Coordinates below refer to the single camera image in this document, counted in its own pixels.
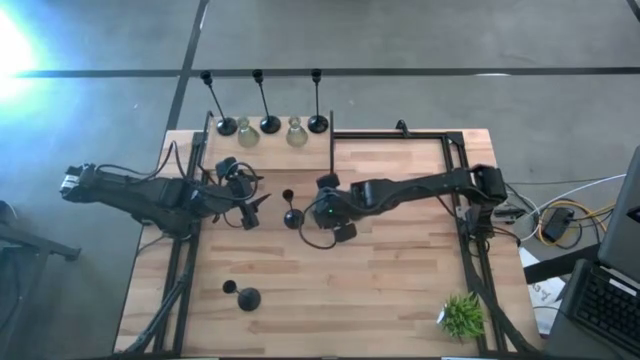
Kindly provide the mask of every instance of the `yellow cable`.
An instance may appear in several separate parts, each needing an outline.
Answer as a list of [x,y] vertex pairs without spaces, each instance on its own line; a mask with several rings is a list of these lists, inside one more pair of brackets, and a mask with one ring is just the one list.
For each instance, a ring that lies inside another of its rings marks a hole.
[[[602,228],[602,231],[604,231],[606,233],[607,232],[607,227],[602,223],[602,220],[600,220],[598,215],[600,215],[600,213],[603,212],[603,211],[606,211],[606,210],[609,210],[610,208],[613,208],[615,206],[615,203],[613,203],[612,205],[605,206],[605,207],[600,208],[600,209],[595,210],[595,211],[587,208],[586,206],[584,206],[584,205],[582,205],[580,203],[574,202],[574,201],[559,200],[559,201],[556,201],[556,202],[553,202],[553,203],[549,204],[549,206],[546,209],[544,209],[544,211],[540,214],[540,219],[538,220],[539,221],[539,225],[540,225],[540,226],[538,226],[538,239],[540,239],[540,241],[543,244],[547,245],[547,246],[555,246],[556,243],[550,243],[550,242],[548,242],[548,241],[546,241],[544,239],[544,236],[542,236],[542,219],[544,219],[544,215],[546,214],[546,212],[549,209],[551,209],[553,206],[556,206],[556,205],[570,205],[570,206],[575,206],[575,207],[578,207],[578,208],[582,209],[587,214],[585,216],[585,218],[594,218],[597,221],[598,225],[600,225],[600,227]],[[564,235],[566,235],[566,234],[563,234],[560,237],[560,239],[558,239],[557,242],[562,240],[562,238],[564,238]]]

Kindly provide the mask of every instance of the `green plant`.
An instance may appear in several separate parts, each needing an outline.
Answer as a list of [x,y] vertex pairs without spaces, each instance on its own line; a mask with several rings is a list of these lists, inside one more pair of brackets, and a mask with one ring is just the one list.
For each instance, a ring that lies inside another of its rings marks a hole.
[[442,329],[462,341],[484,334],[482,308],[475,293],[451,295],[444,308]]

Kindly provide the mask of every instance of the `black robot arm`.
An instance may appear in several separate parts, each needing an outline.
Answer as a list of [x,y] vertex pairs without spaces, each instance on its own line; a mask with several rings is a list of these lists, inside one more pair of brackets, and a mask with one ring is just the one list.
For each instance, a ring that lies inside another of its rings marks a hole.
[[501,171],[485,165],[404,181],[371,179],[351,184],[349,191],[336,189],[340,183],[335,174],[318,179],[317,184],[313,217],[320,228],[333,229],[336,242],[356,236],[352,221],[382,214],[403,202],[452,193],[464,195],[471,203],[466,213],[469,231],[490,237],[493,208],[507,199]]
[[62,183],[62,198],[75,203],[100,202],[125,211],[138,222],[152,222],[164,233],[185,238],[191,225],[202,218],[221,215],[239,208],[246,230],[258,226],[258,205],[265,197],[251,203],[253,182],[259,177],[238,170],[234,158],[216,166],[225,185],[202,184],[186,178],[137,179],[102,170],[94,164],[69,167]]

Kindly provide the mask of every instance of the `concrete floor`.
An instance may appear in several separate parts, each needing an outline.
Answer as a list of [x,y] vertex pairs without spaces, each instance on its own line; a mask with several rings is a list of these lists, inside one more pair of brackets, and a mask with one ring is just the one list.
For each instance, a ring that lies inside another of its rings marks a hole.
[[[199,0],[8,1],[0,5],[40,70],[182,68]],[[640,24],[624,0],[211,0],[194,68],[640,66]],[[158,158],[177,78],[12,80],[0,100],[0,199],[19,226],[81,258],[52,258],[21,359],[110,353],[140,226],[102,205],[61,200],[69,165],[148,170]],[[216,81],[229,115],[262,112],[251,79]],[[267,78],[270,109],[313,111],[308,78]],[[337,128],[489,128],[508,181],[623,173],[640,143],[640,76],[325,77],[321,108]],[[198,79],[177,128],[213,106]],[[619,182],[576,194],[591,207]],[[545,200],[573,185],[521,186]],[[589,236],[584,244],[593,241]],[[536,256],[556,249],[527,243]]]

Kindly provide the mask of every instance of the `wooden table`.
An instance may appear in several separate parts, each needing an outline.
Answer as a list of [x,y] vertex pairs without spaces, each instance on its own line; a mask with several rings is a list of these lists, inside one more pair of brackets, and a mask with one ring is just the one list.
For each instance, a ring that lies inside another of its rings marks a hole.
[[[464,133],[470,165],[496,164],[487,130],[457,131]],[[175,140],[186,161],[192,134],[168,132],[164,151]],[[334,154],[341,188],[369,178],[401,180],[445,171],[440,143],[429,140],[336,140]],[[183,356],[477,355],[475,342],[461,344],[436,325],[446,299],[467,289],[455,224],[436,200],[402,204],[365,218],[357,225],[358,237],[320,251],[284,226],[288,205],[281,194],[292,189],[294,207],[305,208],[315,195],[316,178],[326,171],[263,170],[259,174],[265,179],[258,195],[273,195],[260,208],[258,228],[244,231],[222,221],[205,222]],[[162,175],[177,175],[174,163]],[[305,234],[310,241],[327,244],[331,236],[315,229],[309,216]],[[229,220],[239,221],[235,213]],[[157,229],[145,229],[141,245],[157,236]],[[490,241],[500,305],[539,347],[515,242],[501,235]],[[126,348],[157,310],[170,248],[168,241],[158,243],[137,258],[116,350]],[[262,304],[256,311],[243,312],[235,296],[222,292],[222,284],[230,279],[240,288],[260,290]],[[485,324],[489,348],[495,349],[488,318]],[[167,336],[172,339],[169,325]]]

